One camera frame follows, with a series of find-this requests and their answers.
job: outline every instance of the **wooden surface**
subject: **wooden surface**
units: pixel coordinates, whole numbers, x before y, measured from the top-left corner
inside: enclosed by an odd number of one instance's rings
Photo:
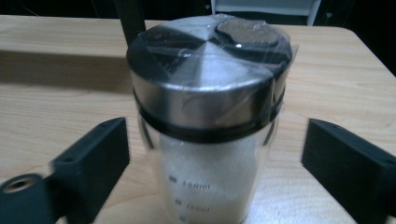
[[[396,79],[348,30],[282,28],[300,48],[246,223],[354,223],[300,163],[307,118],[395,155]],[[126,48],[117,20],[0,16],[0,182],[49,174],[84,133],[124,116],[132,163],[95,223],[170,223],[137,130]]]

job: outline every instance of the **metal lid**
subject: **metal lid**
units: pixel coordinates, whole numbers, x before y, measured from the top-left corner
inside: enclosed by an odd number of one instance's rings
[[[246,133],[273,119],[291,54],[289,37],[264,21],[217,15],[151,28],[127,58],[144,119],[195,135]]]

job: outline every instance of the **dark background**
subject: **dark background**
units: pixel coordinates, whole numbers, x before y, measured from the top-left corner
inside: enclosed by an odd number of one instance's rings
[[[148,20],[174,20],[211,14],[210,0],[142,0]],[[339,26],[355,32],[396,75],[396,7],[391,0],[322,0],[314,25]],[[113,0],[0,0],[0,14],[109,18],[118,17]],[[306,17],[233,12],[272,24],[306,24]]]

